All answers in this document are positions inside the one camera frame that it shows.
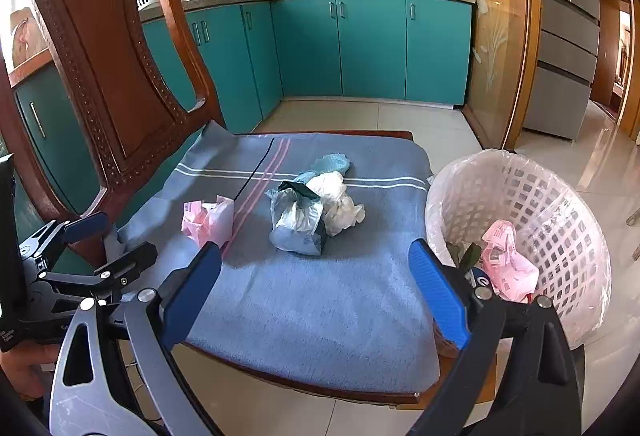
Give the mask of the person's left hand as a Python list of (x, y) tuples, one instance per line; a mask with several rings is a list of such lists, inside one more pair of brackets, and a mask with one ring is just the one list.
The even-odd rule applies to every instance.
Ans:
[(22, 341), (9, 352), (2, 352), (1, 367), (21, 397), (38, 399), (44, 395), (44, 386), (35, 367), (55, 364), (59, 352), (58, 344), (43, 345), (33, 341)]

